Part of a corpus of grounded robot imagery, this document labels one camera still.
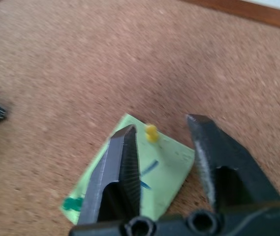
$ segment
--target wooden frame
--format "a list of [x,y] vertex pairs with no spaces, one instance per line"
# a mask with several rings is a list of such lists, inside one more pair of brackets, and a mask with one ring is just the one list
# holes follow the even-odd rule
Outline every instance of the wooden frame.
[[243,0],[184,0],[280,27],[280,10]]

